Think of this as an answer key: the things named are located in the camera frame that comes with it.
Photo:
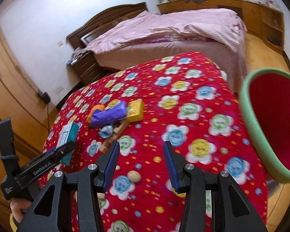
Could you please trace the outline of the person's left hand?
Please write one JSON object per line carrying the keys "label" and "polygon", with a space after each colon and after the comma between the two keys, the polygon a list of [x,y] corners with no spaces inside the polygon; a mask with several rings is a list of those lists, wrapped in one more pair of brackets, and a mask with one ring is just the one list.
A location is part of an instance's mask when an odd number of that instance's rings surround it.
{"label": "person's left hand", "polygon": [[30,208],[31,204],[32,204],[32,202],[29,200],[17,199],[17,198],[14,198],[10,202],[10,208],[11,208],[12,215],[17,223],[21,223],[21,221],[24,217],[22,210]]}

